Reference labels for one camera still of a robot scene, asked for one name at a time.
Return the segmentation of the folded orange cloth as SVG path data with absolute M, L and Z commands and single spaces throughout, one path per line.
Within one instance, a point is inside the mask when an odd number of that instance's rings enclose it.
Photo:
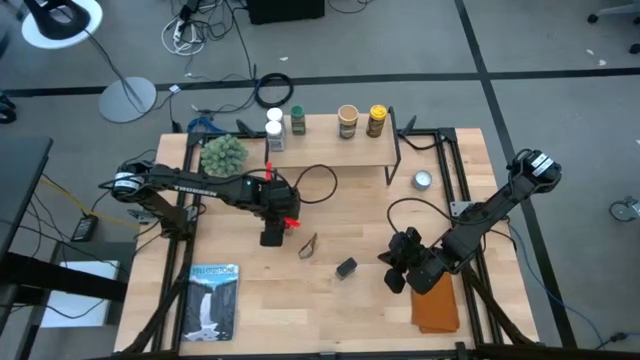
M 460 327 L 453 281 L 449 273 L 426 294 L 411 291 L 411 323 L 423 334 L 454 333 Z

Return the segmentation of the potted green succulent plant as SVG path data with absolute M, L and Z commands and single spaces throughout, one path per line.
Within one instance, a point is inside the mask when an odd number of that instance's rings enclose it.
M 239 139 L 226 134 L 204 146 L 200 162 L 208 175 L 226 178 L 242 173 L 247 158 L 248 151 Z

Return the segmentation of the white box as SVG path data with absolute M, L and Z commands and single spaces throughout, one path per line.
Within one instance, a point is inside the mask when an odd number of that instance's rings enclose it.
M 117 260 L 66 261 L 63 267 L 115 280 Z M 52 291 L 40 323 L 41 328 L 101 327 L 107 324 L 110 300 Z

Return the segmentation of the tan-lid black-label spice jar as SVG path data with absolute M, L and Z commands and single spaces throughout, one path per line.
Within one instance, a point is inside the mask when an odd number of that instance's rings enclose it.
M 359 119 L 359 111 L 353 105 L 343 105 L 338 109 L 338 134 L 342 139 L 354 137 Z

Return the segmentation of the black desk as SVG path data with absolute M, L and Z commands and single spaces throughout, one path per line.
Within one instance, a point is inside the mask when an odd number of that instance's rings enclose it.
M 112 280 L 10 250 L 52 144 L 49 137 L 0 136 L 0 335 L 14 305 L 43 307 L 53 290 L 115 302 L 125 299 L 130 260 L 120 263 Z

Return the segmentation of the wooden shelf with black legs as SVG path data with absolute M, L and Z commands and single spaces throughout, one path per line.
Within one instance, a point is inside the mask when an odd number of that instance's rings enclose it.
M 356 133 L 351 139 L 339 137 L 338 115 L 307 114 L 306 134 L 292 133 L 289 115 L 284 117 L 286 131 L 285 149 L 282 152 L 265 152 L 266 161 L 278 169 L 306 168 L 314 164 L 330 167 L 382 167 L 385 182 L 391 184 L 401 162 L 401 150 L 397 134 L 396 117 L 392 107 L 380 137 L 366 134 L 368 113 L 359 112 Z

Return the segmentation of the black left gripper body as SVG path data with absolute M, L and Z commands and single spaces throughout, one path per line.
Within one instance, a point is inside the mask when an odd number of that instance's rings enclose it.
M 300 195 L 284 180 L 264 181 L 258 190 L 257 216 L 264 221 L 260 235 L 263 247 L 281 247 L 284 240 L 284 218 L 298 220 Z

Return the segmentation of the grey caster wheel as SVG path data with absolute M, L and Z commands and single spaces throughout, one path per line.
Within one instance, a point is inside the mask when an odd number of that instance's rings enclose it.
M 610 215 L 620 222 L 631 222 L 640 219 L 640 200 L 631 196 L 614 201 L 609 207 Z

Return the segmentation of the yellow-lid spice jar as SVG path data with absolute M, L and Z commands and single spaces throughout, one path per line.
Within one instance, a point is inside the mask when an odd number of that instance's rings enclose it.
M 385 125 L 388 110 L 384 105 L 373 105 L 369 110 L 366 134 L 371 138 L 380 137 Z

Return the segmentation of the black power adapter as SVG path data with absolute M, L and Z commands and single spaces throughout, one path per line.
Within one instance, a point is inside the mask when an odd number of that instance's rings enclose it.
M 72 236 L 70 237 L 71 242 L 89 242 L 98 225 L 98 218 L 94 215 L 85 215 L 83 216 L 76 228 Z

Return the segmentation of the small black box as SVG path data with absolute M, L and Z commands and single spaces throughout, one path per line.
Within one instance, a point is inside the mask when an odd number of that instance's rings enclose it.
M 357 268 L 358 263 L 353 257 L 349 257 L 336 268 L 336 277 L 339 280 L 346 279 Z

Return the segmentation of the black equipment box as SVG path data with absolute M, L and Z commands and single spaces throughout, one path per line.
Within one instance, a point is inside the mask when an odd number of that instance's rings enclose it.
M 254 25 L 318 19 L 325 15 L 325 0 L 246 0 L 246 3 Z

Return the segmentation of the green-lid spice jar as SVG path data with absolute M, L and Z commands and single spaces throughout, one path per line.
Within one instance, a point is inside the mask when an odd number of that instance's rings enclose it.
M 300 105 L 295 105 L 291 108 L 291 127 L 294 135 L 306 134 L 306 120 L 304 108 Z

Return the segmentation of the brown spice pouch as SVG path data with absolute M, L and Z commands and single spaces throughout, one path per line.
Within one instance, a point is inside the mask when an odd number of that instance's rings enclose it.
M 318 235 L 316 233 L 308 240 L 308 242 L 299 250 L 298 257 L 301 260 L 311 258 L 315 253 L 316 242 Z

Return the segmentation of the office chair base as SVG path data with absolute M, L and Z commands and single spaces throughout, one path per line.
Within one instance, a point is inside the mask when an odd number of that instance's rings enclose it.
M 586 21 L 589 24 L 595 24 L 602 16 L 623 14 L 637 14 L 637 17 L 634 18 L 633 23 L 635 25 L 640 25 L 640 0 L 632 0 L 631 3 L 626 5 L 600 9 L 595 13 L 589 14 L 586 18 Z

